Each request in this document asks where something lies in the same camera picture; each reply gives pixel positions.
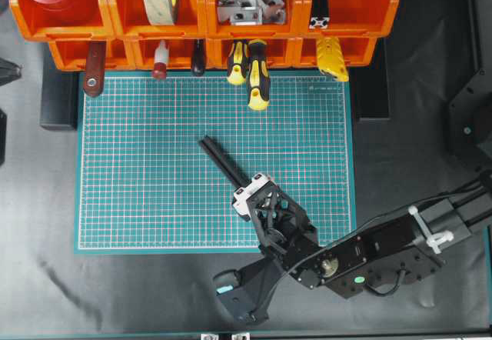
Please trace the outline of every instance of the black cable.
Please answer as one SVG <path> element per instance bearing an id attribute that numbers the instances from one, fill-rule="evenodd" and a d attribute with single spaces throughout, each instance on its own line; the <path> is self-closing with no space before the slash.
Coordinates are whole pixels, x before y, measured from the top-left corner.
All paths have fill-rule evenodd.
<path id="1" fill-rule="evenodd" d="M 465 189 L 465 190 L 462 190 L 462 191 L 459 191 L 459 192 L 441 193 L 439 195 L 431 196 L 430 198 L 422 198 L 422 199 L 416 200 L 416 201 L 414 201 L 414 202 L 412 202 L 410 204 L 402 205 L 402 206 L 400 206 L 398 208 L 395 208 L 395 209 L 393 209 L 393 210 L 391 210 L 389 212 L 381 213 L 380 215 L 374 216 L 369 221 L 366 221 L 360 227 L 358 227 L 357 229 L 353 230 L 353 232 L 350 232 L 349 234 L 345 235 L 343 238 L 337 240 L 336 242 L 332 242 L 331 244 L 326 245 L 325 247 L 321 248 L 317 252 L 314 252 L 313 254 L 308 255 L 305 258 L 302 258 L 299 262 L 297 262 L 295 265 L 293 265 L 287 271 L 285 271 L 282 274 L 282 276 L 280 276 L 278 278 L 277 282 L 275 282 L 275 284 L 271 287 L 271 289 L 268 291 L 268 294 L 264 297 L 264 299 L 261 301 L 260 305 L 257 307 L 256 310 L 253 311 L 252 314 L 254 314 L 256 311 L 259 311 L 260 309 L 262 309 L 263 306 L 266 305 L 269 302 L 271 296 L 273 296 L 273 294 L 275 293 L 275 290 L 277 289 L 277 287 L 281 283 L 281 281 L 285 277 L 287 277 L 288 275 L 290 275 L 293 271 L 295 271 L 299 266 L 301 266 L 305 262 L 311 260 L 312 258 L 317 257 L 321 253 L 324 253 L 327 250 L 329 250 L 329 249 L 331 249 L 331 248 L 333 248 L 333 247 L 341 244 L 342 242 L 346 242 L 349 238 L 352 238 L 354 235 L 360 233 L 362 230 L 366 229 L 366 227 L 368 227 L 369 225 L 372 225 L 375 221 L 377 221 L 377 220 L 379 220 L 379 219 L 381 219 L 383 217 L 388 217 L 389 215 L 393 215 L 394 213 L 399 212 L 399 211 L 401 211 L 403 209 L 408 209 L 412 205 L 421 204 L 421 203 L 425 203 L 425 202 L 433 202 L 435 200 L 441 200 L 441 199 L 445 199 L 445 198 L 452 198 L 454 196 L 459 196 L 459 195 L 462 195 L 462 194 L 467 194 L 469 192 L 473 192 L 475 190 L 478 190 L 481 187 L 482 187 L 481 185 L 478 185 L 478 186 L 475 186 L 473 188 L 468 188 L 468 189 Z"/>
<path id="2" fill-rule="evenodd" d="M 366 284 L 364 287 L 368 292 L 370 292 L 373 295 L 380 296 L 380 297 L 390 296 L 393 295 L 395 292 L 397 292 L 401 284 L 403 284 L 403 280 L 405 279 L 406 274 L 407 271 L 405 269 L 401 269 L 400 271 L 398 271 L 397 283 L 394 284 L 393 288 L 389 289 L 387 292 L 379 292 L 369 284 Z"/>

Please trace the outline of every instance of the cutting mat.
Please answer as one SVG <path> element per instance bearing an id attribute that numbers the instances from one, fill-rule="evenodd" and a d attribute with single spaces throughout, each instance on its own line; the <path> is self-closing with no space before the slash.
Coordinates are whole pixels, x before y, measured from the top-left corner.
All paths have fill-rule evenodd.
<path id="1" fill-rule="evenodd" d="M 246 175 L 274 180 L 307 211 L 322 245 L 354 226 L 348 85 L 314 71 L 272 72 L 265 112 L 224 72 L 195 78 L 110 72 L 80 94 L 75 251 L 257 252 L 233 188 L 197 144 L 218 140 Z"/>

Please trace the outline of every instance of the screwdriver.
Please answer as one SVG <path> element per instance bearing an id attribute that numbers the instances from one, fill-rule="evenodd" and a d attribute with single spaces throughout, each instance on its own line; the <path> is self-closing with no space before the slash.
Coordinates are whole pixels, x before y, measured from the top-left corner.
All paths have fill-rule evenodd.
<path id="1" fill-rule="evenodd" d="M 207 66 L 207 56 L 205 55 L 205 41 L 195 40 L 193 44 L 193 54 L 191 55 L 191 73 L 193 76 L 203 76 Z"/>
<path id="2" fill-rule="evenodd" d="M 228 56 L 228 81 L 232 85 L 242 85 L 247 75 L 248 44 L 242 40 L 235 40 Z"/>
<path id="3" fill-rule="evenodd" d="M 270 102 L 270 76 L 267 70 L 267 43 L 251 40 L 248 44 L 250 67 L 248 75 L 248 106 L 263 111 Z"/>

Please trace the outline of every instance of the white cable clip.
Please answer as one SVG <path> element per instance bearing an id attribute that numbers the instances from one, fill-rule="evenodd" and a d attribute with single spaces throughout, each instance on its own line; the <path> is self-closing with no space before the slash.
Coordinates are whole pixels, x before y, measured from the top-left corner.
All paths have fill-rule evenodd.
<path id="1" fill-rule="evenodd" d="M 425 223 L 424 219 L 422 218 L 421 214 L 418 212 L 418 208 L 415 205 L 411 205 L 408 207 L 408 213 L 413 215 L 415 220 L 417 221 L 418 225 L 420 226 L 422 232 L 424 233 L 424 236 L 426 238 L 426 243 L 427 245 L 434 250 L 435 254 L 440 254 L 441 250 L 439 249 L 439 245 L 444 244 L 445 242 L 452 242 L 454 239 L 453 232 L 451 231 L 443 231 L 443 232 L 438 232 L 436 234 L 432 234 L 431 230 L 427 227 L 427 224 Z"/>

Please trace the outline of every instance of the brown handle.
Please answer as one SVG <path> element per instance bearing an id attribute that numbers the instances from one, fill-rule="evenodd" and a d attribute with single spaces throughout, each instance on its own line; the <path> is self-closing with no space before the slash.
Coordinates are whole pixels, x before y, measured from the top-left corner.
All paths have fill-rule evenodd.
<path id="1" fill-rule="evenodd" d="M 89 42 L 85 64 L 85 94 L 95 98 L 105 88 L 106 42 Z"/>

